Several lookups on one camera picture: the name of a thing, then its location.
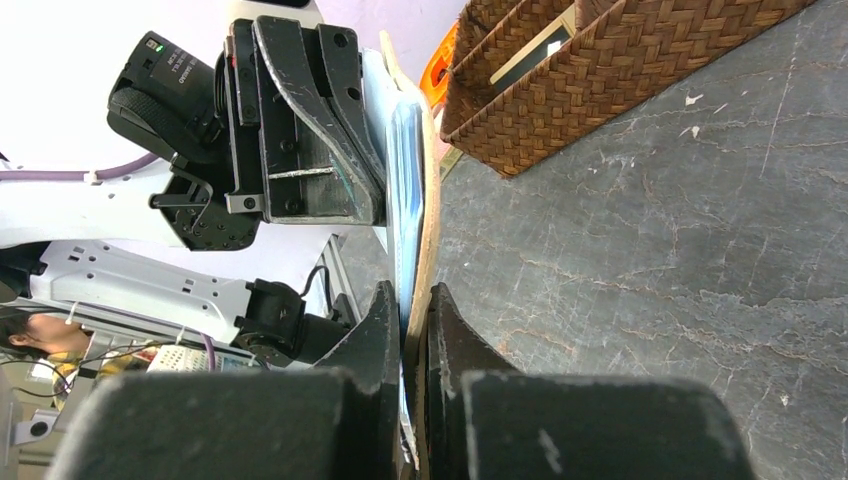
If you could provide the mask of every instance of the hole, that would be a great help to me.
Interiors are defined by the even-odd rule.
[[[47,425],[47,422],[37,422],[29,428],[29,433],[33,437],[40,437],[47,433],[48,430],[50,430],[50,427]]]
[[[337,33],[333,36],[333,41],[336,42],[336,46],[339,48],[344,48],[347,46],[347,37],[343,33]]]

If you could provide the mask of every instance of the orange object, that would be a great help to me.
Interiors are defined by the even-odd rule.
[[[427,102],[432,109],[436,105],[445,102],[445,95],[448,91],[448,67],[453,59],[453,48],[456,44],[456,30],[458,24],[454,23],[441,45],[433,54],[427,68],[424,69],[424,74],[421,76],[421,83],[418,85],[424,96],[427,97]]]

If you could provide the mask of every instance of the gray marble surface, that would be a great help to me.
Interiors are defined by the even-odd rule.
[[[846,478],[846,22],[820,0],[514,180],[465,159],[438,280],[526,371],[698,379],[761,478]],[[386,258],[343,255],[365,305]]]

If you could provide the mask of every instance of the person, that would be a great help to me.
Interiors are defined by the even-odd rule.
[[[16,360],[46,360],[53,373],[56,408],[64,408],[73,377],[91,343],[90,332],[82,325],[49,313],[30,313],[13,308],[0,309],[0,352]],[[98,379],[131,370],[146,370],[157,348],[120,352],[101,365]]]

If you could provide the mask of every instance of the woven basket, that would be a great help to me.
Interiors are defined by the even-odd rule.
[[[471,0],[442,139],[509,177],[815,0],[577,0],[577,34],[498,94],[492,75],[572,0]]]

